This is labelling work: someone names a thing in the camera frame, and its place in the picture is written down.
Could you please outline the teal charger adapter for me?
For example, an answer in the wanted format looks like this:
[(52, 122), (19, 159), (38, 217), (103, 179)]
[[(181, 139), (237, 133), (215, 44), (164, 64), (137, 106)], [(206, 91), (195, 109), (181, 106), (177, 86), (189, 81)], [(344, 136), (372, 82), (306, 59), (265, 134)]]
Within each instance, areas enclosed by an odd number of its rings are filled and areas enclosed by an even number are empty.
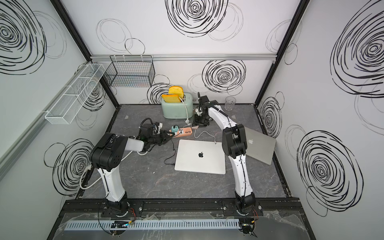
[(172, 126), (171, 132), (177, 134), (179, 132), (179, 127), (177, 125)]

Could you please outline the pink power strip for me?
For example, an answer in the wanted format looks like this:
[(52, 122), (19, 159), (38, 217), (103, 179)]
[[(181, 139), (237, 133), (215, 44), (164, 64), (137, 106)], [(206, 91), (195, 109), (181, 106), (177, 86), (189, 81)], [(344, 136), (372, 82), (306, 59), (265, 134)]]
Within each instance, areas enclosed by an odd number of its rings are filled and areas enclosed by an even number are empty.
[(178, 129), (177, 132), (175, 132), (174, 138), (188, 137), (192, 135), (192, 133), (193, 133), (192, 128), (181, 128), (181, 129)]

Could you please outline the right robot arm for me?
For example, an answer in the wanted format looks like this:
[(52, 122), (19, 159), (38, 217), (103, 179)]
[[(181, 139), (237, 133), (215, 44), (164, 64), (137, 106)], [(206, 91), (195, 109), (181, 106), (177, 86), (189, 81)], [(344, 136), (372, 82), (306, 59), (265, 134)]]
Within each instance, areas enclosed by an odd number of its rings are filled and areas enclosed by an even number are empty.
[(206, 127), (211, 121), (215, 121), (222, 130), (222, 149), (231, 161), (235, 177), (236, 208), (240, 215), (245, 216), (256, 206), (246, 166), (248, 144), (245, 127), (235, 123), (216, 100), (210, 101), (207, 96), (198, 93), (193, 125)]

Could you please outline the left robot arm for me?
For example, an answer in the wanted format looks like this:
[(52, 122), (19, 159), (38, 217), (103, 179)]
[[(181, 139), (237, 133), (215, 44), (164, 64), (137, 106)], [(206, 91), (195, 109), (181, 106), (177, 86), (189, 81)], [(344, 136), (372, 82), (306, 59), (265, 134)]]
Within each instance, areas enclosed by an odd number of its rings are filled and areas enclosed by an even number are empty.
[(106, 191), (107, 209), (117, 217), (129, 211), (129, 202), (120, 175), (120, 164), (128, 152), (148, 153), (154, 146), (172, 140), (175, 133), (162, 129), (161, 123), (143, 124), (136, 137), (105, 133), (90, 154), (90, 162), (98, 170)]

